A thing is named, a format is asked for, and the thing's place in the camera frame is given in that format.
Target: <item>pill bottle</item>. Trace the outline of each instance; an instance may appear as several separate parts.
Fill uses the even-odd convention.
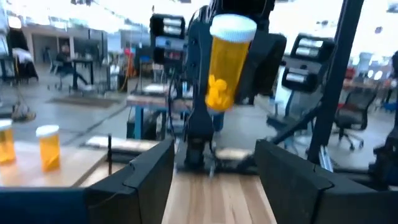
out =
[[[13,162],[15,159],[12,120],[0,119],[0,164]]]
[[[210,34],[210,68],[206,93],[207,107],[226,111],[234,103],[246,55],[257,24],[244,16],[221,14],[213,18]]]
[[[44,125],[36,129],[36,137],[40,144],[40,158],[44,172],[60,167],[59,126]]]

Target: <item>floor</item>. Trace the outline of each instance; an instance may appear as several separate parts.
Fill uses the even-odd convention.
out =
[[[68,95],[68,91],[67,89],[61,92],[48,90],[47,85],[52,86],[57,79],[47,73],[48,65],[37,65],[36,67],[40,78],[39,82],[31,81],[28,85],[21,85],[19,92],[30,109],[37,113],[37,117],[29,123],[14,125],[14,138],[17,141],[37,142],[35,129],[45,124],[60,126],[60,139],[63,145],[78,146],[94,135],[112,134],[119,138],[126,137],[129,108],[126,108],[124,103],[111,106],[108,109],[47,103],[53,97]],[[84,68],[79,68],[79,70],[88,77],[87,70]],[[4,103],[15,102],[16,93],[15,88],[7,85],[1,87],[0,94]],[[113,97],[124,98],[125,95],[114,94]],[[234,108],[227,112],[218,146],[254,149],[257,139],[273,136],[275,131],[267,127],[266,124],[266,115],[269,113],[267,108],[264,109],[264,105],[267,104],[266,100],[262,100],[261,104],[255,107]],[[333,136],[329,145],[331,157],[344,167],[367,167],[369,162],[374,160],[373,147],[384,143],[388,132],[392,129],[393,120],[393,114],[380,111],[372,112],[369,115],[367,130],[358,133],[365,138],[364,148],[350,152],[347,142],[343,141],[338,144],[336,136]],[[302,141],[308,142],[309,138],[302,139]]]

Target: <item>white bottle cap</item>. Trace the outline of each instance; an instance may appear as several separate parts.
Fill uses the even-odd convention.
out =
[[[44,138],[57,134],[60,130],[58,125],[43,125],[36,129],[36,137]]]
[[[10,129],[12,126],[12,119],[0,119],[0,131]]]
[[[252,19],[235,15],[221,14],[213,18],[210,34],[235,43],[246,43],[254,39],[257,24]]]

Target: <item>person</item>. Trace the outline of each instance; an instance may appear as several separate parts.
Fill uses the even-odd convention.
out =
[[[83,76],[78,72],[76,72],[76,70],[73,68],[72,61],[70,60],[69,46],[67,44],[64,44],[61,47],[61,52],[58,53],[57,58],[55,60],[62,63],[62,66],[58,67],[58,72],[73,74],[74,88],[77,87],[77,79],[82,81],[85,85],[88,84],[88,82],[83,78]]]
[[[392,60],[392,71],[391,71],[391,75],[389,78],[396,80],[396,79],[398,79],[398,51],[395,52],[395,54],[392,56],[391,60]],[[389,103],[392,92],[393,92],[393,89],[390,88],[387,92],[387,97],[386,97],[386,100],[384,101],[385,103]]]

